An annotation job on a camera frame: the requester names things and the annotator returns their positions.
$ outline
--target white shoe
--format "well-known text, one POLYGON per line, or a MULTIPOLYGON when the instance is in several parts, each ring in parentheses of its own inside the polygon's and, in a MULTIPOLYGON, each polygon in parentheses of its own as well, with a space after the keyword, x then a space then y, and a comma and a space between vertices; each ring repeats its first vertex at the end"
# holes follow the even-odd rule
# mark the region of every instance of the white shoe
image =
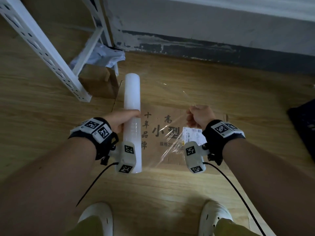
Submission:
POLYGON ((233 221, 228 209, 216 201, 209 201, 202 209, 198 236, 212 236, 219 219, 225 218, 233 221))
POLYGON ((99 202, 90 205, 83 211, 78 222, 90 216, 98 216, 100 218, 103 226, 104 236, 113 236, 113 215, 108 204, 99 202))

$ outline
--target person's right arm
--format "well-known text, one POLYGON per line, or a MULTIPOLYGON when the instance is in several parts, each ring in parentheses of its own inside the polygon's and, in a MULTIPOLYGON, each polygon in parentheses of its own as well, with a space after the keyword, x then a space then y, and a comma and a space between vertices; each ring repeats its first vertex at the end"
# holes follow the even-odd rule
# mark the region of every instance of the person's right arm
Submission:
MULTIPOLYGON (((215 119, 208 106, 191 107, 188 125, 201 127, 215 119)), ((277 236, 315 235, 315 179, 246 139, 223 148, 223 159, 277 236)))

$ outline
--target dark blue object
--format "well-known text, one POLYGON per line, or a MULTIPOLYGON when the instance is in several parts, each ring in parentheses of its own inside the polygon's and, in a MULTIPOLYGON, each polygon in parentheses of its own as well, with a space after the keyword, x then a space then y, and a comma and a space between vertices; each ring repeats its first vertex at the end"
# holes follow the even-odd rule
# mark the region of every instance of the dark blue object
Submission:
POLYGON ((300 107, 291 108, 287 113, 315 161, 315 99, 300 107))

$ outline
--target pants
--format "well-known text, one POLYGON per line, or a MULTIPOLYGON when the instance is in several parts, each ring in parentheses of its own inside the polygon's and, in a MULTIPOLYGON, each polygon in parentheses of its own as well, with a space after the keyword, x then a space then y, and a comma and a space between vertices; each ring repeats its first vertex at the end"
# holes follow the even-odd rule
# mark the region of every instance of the pants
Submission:
MULTIPOLYGON (((215 226, 215 236, 258 236, 244 226, 237 225, 229 219, 220 219, 215 226)), ((103 236, 103 228, 97 216, 90 216, 82 220, 77 226, 69 231, 66 236, 103 236)))

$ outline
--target black wire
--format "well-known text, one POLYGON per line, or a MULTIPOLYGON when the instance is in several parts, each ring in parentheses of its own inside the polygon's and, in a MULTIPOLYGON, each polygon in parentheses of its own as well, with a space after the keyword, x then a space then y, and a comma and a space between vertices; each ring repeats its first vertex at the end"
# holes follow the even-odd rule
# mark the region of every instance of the black wire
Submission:
POLYGON ((233 183, 229 180, 229 178, 227 178, 227 176, 219 169, 217 168, 215 165, 212 165, 208 162, 203 162, 204 164, 207 165, 211 165, 213 166, 215 169, 217 169, 226 179, 227 181, 231 184, 231 186, 234 188, 234 190, 236 191, 236 193, 238 194, 238 196, 241 198, 241 200, 243 201, 244 205, 246 206, 246 208, 248 209, 248 211, 250 212, 250 215, 253 217, 255 223, 257 224, 260 232, 262 233, 263 236, 266 236, 266 234, 264 233, 264 231, 262 230, 262 228, 260 227, 258 221, 256 220, 255 216, 253 215, 252 211, 250 210, 250 208, 248 207, 248 205, 246 204, 245 200, 243 199, 243 197, 241 196, 241 194, 238 192, 238 190, 236 189, 236 187, 233 185, 233 183))
POLYGON ((105 170, 107 170, 109 167, 113 166, 113 165, 118 165, 118 162, 115 163, 111 163, 108 167, 106 167, 98 176, 97 178, 93 181, 93 183, 90 185, 90 187, 88 188, 88 190, 85 192, 85 194, 81 197, 81 199, 79 200, 79 202, 77 203, 76 207, 79 205, 79 203, 82 201, 82 199, 85 197, 85 195, 89 192, 89 190, 92 188, 92 186, 94 185, 94 183, 98 180, 98 178, 100 178, 100 176, 104 173, 105 170))

